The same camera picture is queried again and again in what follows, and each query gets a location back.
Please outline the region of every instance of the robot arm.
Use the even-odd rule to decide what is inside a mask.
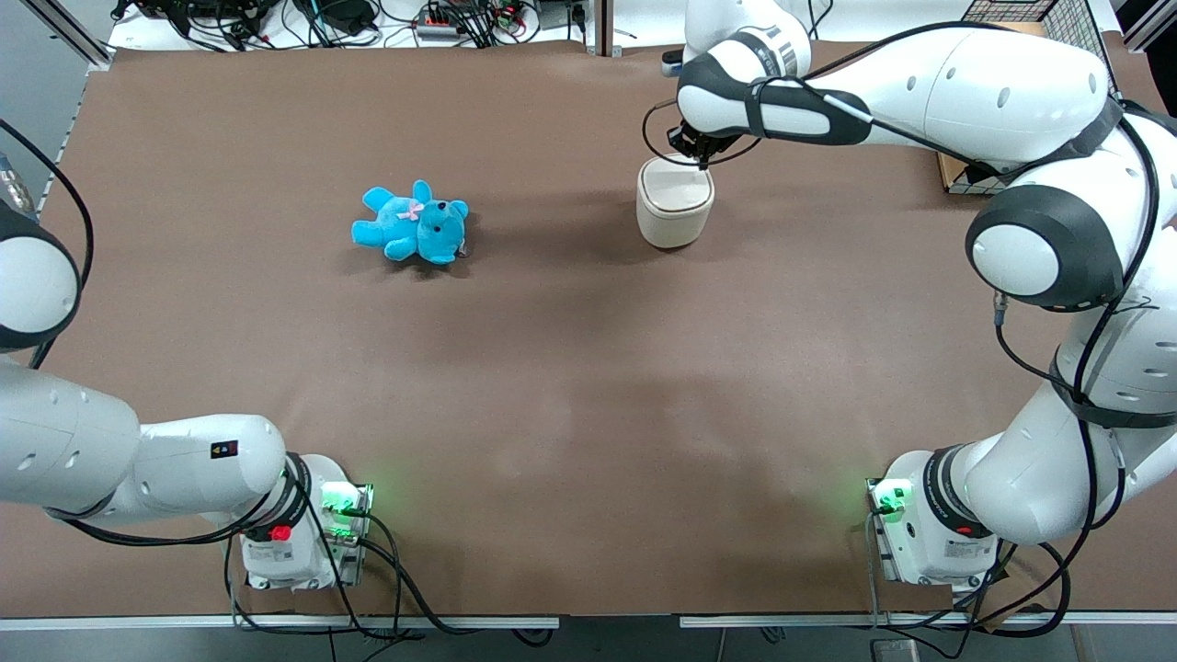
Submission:
[[[1044,380],[1004,433],[906,454],[872,483],[898,510],[880,525],[891,578],[976,587],[997,537],[1038,543],[1084,525],[1091,431],[1097,517],[1177,468],[1177,134],[1123,115],[1098,58],[1000,29],[912,31],[842,68],[806,75],[800,24],[771,0],[691,0],[671,145],[706,167],[740,135],[819,145],[910,145],[979,163],[1012,181],[971,224],[967,258],[1002,297],[1073,313]],[[1146,164],[1157,213],[1146,218]],[[1124,291],[1138,249],[1146,258]],[[1079,357],[1108,305],[1082,376]]]
[[[52,342],[73,319],[81,283],[66,249],[45,229],[0,205],[0,350]],[[366,511],[371,491],[346,482],[322,456],[288,454],[260,416],[212,415],[140,425],[122,400],[25,368],[0,355],[0,501],[45,509],[107,542],[120,527],[204,515],[242,535],[255,588],[335,583],[330,536],[345,583],[358,578],[364,517],[325,507],[346,492]]]
[[[736,12],[740,8],[746,15]],[[727,20],[727,37],[713,42],[723,32],[720,19]],[[912,33],[820,77],[806,77],[805,29],[771,0],[693,0],[686,35],[677,94],[680,130],[712,140],[935,144],[1010,171],[1078,135],[1108,100],[1098,58],[1005,29]],[[692,39],[698,41],[692,45]],[[878,118],[902,133],[884,128]],[[691,144],[679,146],[704,164],[711,155]]]

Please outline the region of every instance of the label sticker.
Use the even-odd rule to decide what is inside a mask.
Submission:
[[[980,541],[947,541],[944,544],[944,556],[947,558],[977,558],[986,551],[989,548],[983,548]]]
[[[213,459],[220,459],[222,457],[233,457],[237,455],[237,439],[231,439],[227,442],[213,442],[208,445],[208,457]]]
[[[291,543],[262,543],[245,547],[250,561],[273,561],[281,563],[294,558],[294,545]]]

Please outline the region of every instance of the brown table surface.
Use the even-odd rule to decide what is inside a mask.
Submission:
[[[657,51],[563,44],[121,52],[62,164],[97,258],[46,368],[145,422],[255,412],[338,459],[439,613],[865,610],[864,479],[1003,429],[1036,388],[964,257],[982,200],[943,193],[927,152],[766,144],[714,170],[699,241],[654,250],[638,126],[673,87]],[[417,178],[473,211],[448,270],[351,244],[364,191]],[[61,187],[45,224],[80,245]],[[1044,363],[1065,323],[1017,306],[1009,333]],[[1073,607],[1177,608],[1175,501],[1166,482],[1093,536]],[[227,611],[217,547],[107,547],[18,505],[0,529],[4,616]],[[319,593],[248,597],[338,610]],[[390,611],[381,577],[355,595]]]

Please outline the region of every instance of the blue teddy bear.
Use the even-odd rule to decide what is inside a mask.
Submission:
[[[434,200],[424,180],[413,184],[413,197],[403,198],[377,186],[364,194],[364,205],[377,212],[375,220],[352,224],[352,241],[384,249],[384,256],[401,262],[413,253],[446,265],[466,241],[470,207],[461,200]]]

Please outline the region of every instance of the beige container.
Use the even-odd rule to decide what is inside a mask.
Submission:
[[[677,249],[699,238],[716,200],[711,173],[650,159],[638,173],[638,227],[659,249]]]

